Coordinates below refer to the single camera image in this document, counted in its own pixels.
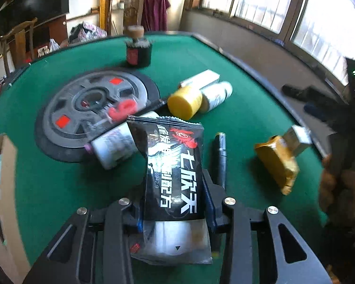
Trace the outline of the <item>person's right hand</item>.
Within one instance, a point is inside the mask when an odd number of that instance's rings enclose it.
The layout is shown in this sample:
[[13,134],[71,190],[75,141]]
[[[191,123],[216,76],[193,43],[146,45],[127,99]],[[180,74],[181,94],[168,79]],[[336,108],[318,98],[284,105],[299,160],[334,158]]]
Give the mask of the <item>person's right hand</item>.
[[336,224],[350,226],[355,222],[355,171],[330,173],[332,156],[323,158],[319,185],[319,207]]

